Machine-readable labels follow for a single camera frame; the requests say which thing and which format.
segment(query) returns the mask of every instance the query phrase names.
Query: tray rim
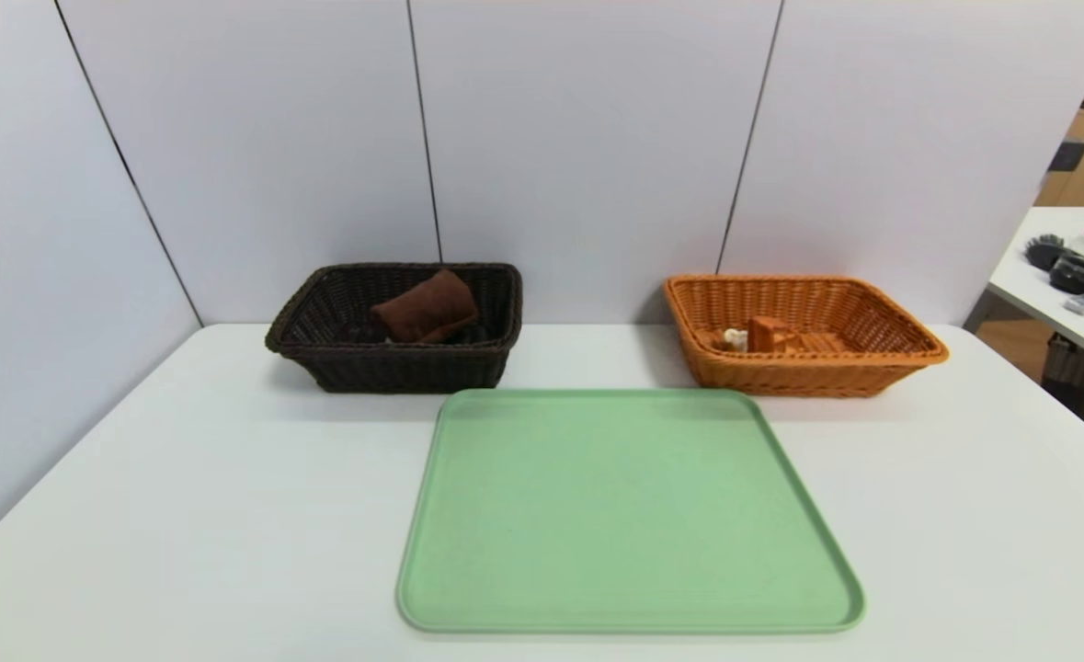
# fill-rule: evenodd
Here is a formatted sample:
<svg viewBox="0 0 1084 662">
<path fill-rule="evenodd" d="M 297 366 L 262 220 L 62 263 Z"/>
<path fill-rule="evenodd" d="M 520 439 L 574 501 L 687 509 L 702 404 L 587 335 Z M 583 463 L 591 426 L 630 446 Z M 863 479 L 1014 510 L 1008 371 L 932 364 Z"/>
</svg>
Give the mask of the tray rim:
<svg viewBox="0 0 1084 662">
<path fill-rule="evenodd" d="M 444 430 L 444 417 L 448 412 L 461 405 L 467 399 L 486 398 L 488 394 L 509 395 L 512 393 L 529 393 L 537 398 L 568 398 L 568 395 L 593 394 L 596 398 L 604 395 L 648 395 L 648 398 L 661 398 L 662 395 L 684 394 L 688 392 L 709 392 L 714 398 L 732 399 L 739 403 L 745 410 L 751 412 L 757 424 L 759 424 L 767 445 L 772 449 L 774 457 L 777 458 L 786 476 L 786 481 L 790 489 L 795 491 L 796 498 L 801 503 L 803 511 L 806 512 L 815 535 L 820 536 L 828 556 L 831 557 L 833 564 L 836 566 L 836 573 L 844 583 L 844 589 L 849 594 L 850 609 L 843 620 L 835 623 L 820 623 L 815 625 L 595 625 L 595 624 L 570 624 L 555 627 L 555 625 L 488 625 L 487 627 L 474 627 L 474 625 L 452 625 L 448 623 L 431 623 L 416 616 L 408 596 L 408 568 L 415 557 L 415 542 L 420 536 L 421 517 L 423 516 L 424 502 L 427 499 L 429 488 L 428 478 L 433 476 L 433 467 L 441 453 L 439 440 Z M 427 462 L 424 463 L 423 478 L 420 481 L 420 494 L 415 497 L 415 515 L 412 516 L 410 531 L 408 531 L 406 543 L 403 545 L 403 558 L 399 562 L 398 583 L 395 587 L 395 600 L 399 615 L 413 628 L 418 628 L 425 633 L 436 634 L 495 634 L 495 635 L 778 635 L 778 634 L 835 634 L 844 629 L 855 627 L 864 620 L 868 603 L 864 596 L 864 589 L 852 566 L 844 556 L 844 550 L 840 548 L 839 541 L 833 535 L 831 529 L 827 527 L 823 514 L 815 505 L 806 486 L 802 484 L 795 466 L 790 464 L 790 458 L 786 455 L 783 444 L 777 436 L 774 436 L 770 424 L 766 423 L 759 404 L 751 398 L 740 392 L 730 389 L 465 389 L 449 395 L 439 407 L 436 416 L 436 429 L 433 431 L 431 447 L 427 452 Z"/>
</svg>

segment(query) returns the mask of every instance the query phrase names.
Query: basket rim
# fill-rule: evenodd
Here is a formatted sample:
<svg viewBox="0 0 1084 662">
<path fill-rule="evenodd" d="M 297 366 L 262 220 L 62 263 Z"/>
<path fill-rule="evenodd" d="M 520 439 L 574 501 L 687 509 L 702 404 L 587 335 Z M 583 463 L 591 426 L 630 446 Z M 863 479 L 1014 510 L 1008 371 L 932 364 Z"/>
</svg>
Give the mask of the basket rim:
<svg viewBox="0 0 1084 662">
<path fill-rule="evenodd" d="M 483 340 L 479 343 L 469 345 L 443 345 L 443 343 L 295 343 L 284 340 L 284 332 L 293 324 L 295 317 L 300 313 L 302 307 L 309 301 L 310 293 L 324 280 L 328 273 L 337 271 L 356 271 L 362 269 L 387 269 L 402 271 L 439 271 L 448 270 L 500 270 L 507 273 L 512 280 L 513 297 L 512 310 L 508 320 L 508 332 L 494 340 Z M 415 353 L 431 352 L 433 355 L 491 355 L 491 353 L 507 351 L 517 342 L 521 332 L 521 273 L 516 267 L 508 263 L 384 263 L 384 261 L 366 261 L 365 263 L 328 264 L 319 268 L 306 278 L 293 297 L 288 298 L 282 307 L 280 314 L 275 315 L 272 326 L 268 329 L 268 335 L 263 337 L 263 343 L 269 350 L 285 358 L 298 356 L 332 356 L 332 355 L 376 355 L 377 353 L 389 353 L 389 355 L 415 355 Z"/>
<path fill-rule="evenodd" d="M 780 283 L 780 282 L 828 282 L 828 283 L 851 283 L 868 290 L 870 296 L 878 302 L 887 307 L 891 313 L 899 314 L 908 324 L 917 328 L 925 339 L 933 343 L 933 349 L 918 352 L 799 352 L 792 355 L 780 355 L 773 352 L 723 352 L 710 348 L 697 337 L 693 327 L 688 326 L 687 313 L 685 313 L 681 297 L 675 293 L 675 286 L 681 283 L 708 283 L 708 282 L 740 282 L 740 283 Z M 707 360 L 719 363 L 740 364 L 750 367 L 788 367 L 795 364 L 805 363 L 810 367 L 869 367 L 869 366 L 928 366 L 942 363 L 950 358 L 950 350 L 938 336 L 931 334 L 929 328 L 913 317 L 908 311 L 903 309 L 898 302 L 889 298 L 880 288 L 868 282 L 852 276 L 804 276 L 804 275 L 724 275 L 723 273 L 701 273 L 701 275 L 671 276 L 663 282 L 664 298 L 668 299 L 672 309 L 672 315 L 676 320 L 678 330 L 684 343 L 692 343 L 694 352 L 707 358 Z"/>
</svg>

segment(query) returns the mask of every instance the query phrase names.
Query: panel seam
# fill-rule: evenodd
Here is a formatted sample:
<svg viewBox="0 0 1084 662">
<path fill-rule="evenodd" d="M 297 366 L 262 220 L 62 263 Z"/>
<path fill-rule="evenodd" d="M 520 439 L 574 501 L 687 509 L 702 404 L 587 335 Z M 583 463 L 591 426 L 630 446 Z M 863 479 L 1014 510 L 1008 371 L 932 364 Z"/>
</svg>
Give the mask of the panel seam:
<svg viewBox="0 0 1084 662">
<path fill-rule="evenodd" d="M 415 14 L 411 0 L 406 0 L 406 26 L 411 33 L 411 63 L 415 65 L 415 92 L 420 95 L 420 122 L 423 126 L 423 154 L 427 157 L 427 189 L 431 192 L 431 218 L 436 222 L 436 250 L 439 261 L 444 261 L 444 241 L 439 234 L 439 207 L 436 206 L 436 177 L 431 168 L 431 143 L 427 140 L 427 111 L 423 105 L 423 80 L 420 77 L 420 50 L 415 44 Z"/>
<path fill-rule="evenodd" d="M 766 91 L 766 78 L 770 76 L 770 62 L 774 56 L 774 46 L 778 42 L 778 27 L 783 22 L 783 9 L 788 0 L 779 0 L 778 15 L 774 16 L 774 33 L 770 37 L 770 49 L 766 51 L 766 66 L 763 68 L 763 79 L 759 85 L 759 98 L 754 101 L 754 113 L 750 118 L 750 133 L 747 134 L 747 147 L 741 152 L 741 167 L 738 167 L 738 183 L 734 187 L 734 202 L 730 203 L 730 217 L 725 219 L 725 234 L 722 234 L 722 250 L 718 252 L 718 268 L 713 273 L 722 272 L 722 259 L 725 257 L 725 247 L 730 243 L 730 230 L 734 226 L 734 212 L 738 209 L 738 193 L 741 192 L 741 180 L 747 174 L 747 164 L 750 161 L 750 146 L 754 143 L 754 127 L 759 126 L 759 113 L 763 93 Z"/>
<path fill-rule="evenodd" d="M 162 246 L 162 251 L 167 256 L 167 262 L 170 263 L 170 270 L 178 281 L 178 286 L 181 288 L 181 294 L 185 297 L 185 302 L 190 304 L 190 310 L 194 313 L 194 319 L 197 321 L 197 326 L 201 328 L 206 326 L 203 324 L 202 315 L 197 314 L 197 307 L 194 307 L 194 299 L 191 298 L 190 293 L 185 289 L 185 284 L 181 280 L 180 273 L 178 273 L 178 265 L 172 261 L 172 256 L 170 251 L 167 250 L 167 243 L 162 238 L 162 232 L 158 231 L 158 225 L 154 222 L 154 215 L 150 213 L 150 207 L 145 204 L 145 196 L 142 195 L 142 189 L 137 184 L 137 179 L 133 177 L 133 171 L 129 168 L 129 163 L 125 159 L 125 153 L 120 148 L 120 143 L 117 142 L 117 134 L 113 133 L 112 125 L 108 125 L 108 116 L 104 113 L 104 106 L 100 104 L 100 96 L 96 95 L 95 86 L 92 85 L 92 77 L 88 75 L 88 67 L 83 66 L 83 59 L 80 56 L 80 50 L 76 47 L 76 38 L 72 37 L 72 28 L 67 26 L 67 17 L 64 16 L 64 9 L 60 8 L 59 0 L 53 0 L 55 3 L 55 12 L 59 13 L 59 22 L 64 26 L 64 33 L 67 34 L 67 42 L 72 46 L 72 51 L 76 54 L 76 63 L 80 66 L 80 72 L 83 74 L 83 82 L 88 85 L 88 91 L 92 94 L 92 102 L 95 102 L 96 111 L 100 113 L 100 120 L 104 122 L 105 131 L 108 131 L 108 139 L 112 140 L 112 145 L 114 150 L 117 151 L 117 157 L 120 159 L 121 167 L 125 167 L 125 176 L 129 177 L 129 183 L 133 185 L 133 192 L 137 194 L 137 202 L 142 206 L 143 212 L 145 212 L 145 218 L 150 222 L 150 226 L 154 230 L 154 236 L 158 239 L 158 245 Z"/>
</svg>

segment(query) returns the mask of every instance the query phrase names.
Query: wooden block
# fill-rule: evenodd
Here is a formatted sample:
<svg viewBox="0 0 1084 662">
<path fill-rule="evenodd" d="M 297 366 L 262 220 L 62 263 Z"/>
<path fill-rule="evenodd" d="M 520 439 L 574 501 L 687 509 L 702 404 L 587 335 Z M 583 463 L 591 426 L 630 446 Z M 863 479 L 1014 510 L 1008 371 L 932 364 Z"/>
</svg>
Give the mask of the wooden block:
<svg viewBox="0 0 1084 662">
<path fill-rule="evenodd" d="M 752 352 L 795 353 L 803 349 L 799 332 L 782 319 L 759 315 L 750 320 L 748 329 Z"/>
</svg>

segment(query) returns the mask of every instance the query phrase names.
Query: brown cloth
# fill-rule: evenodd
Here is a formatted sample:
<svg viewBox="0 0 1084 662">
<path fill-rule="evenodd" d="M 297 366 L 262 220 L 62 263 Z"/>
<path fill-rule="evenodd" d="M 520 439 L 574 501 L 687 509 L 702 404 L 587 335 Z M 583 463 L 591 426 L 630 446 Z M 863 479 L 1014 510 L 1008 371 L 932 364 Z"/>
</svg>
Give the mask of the brown cloth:
<svg viewBox="0 0 1084 662">
<path fill-rule="evenodd" d="M 408 293 L 370 309 L 398 343 L 441 343 L 476 322 L 472 289 L 447 269 Z"/>
<path fill-rule="evenodd" d="M 795 353 L 802 351 L 802 338 L 793 326 L 777 317 L 757 315 L 747 325 L 747 347 L 752 352 Z"/>
</svg>

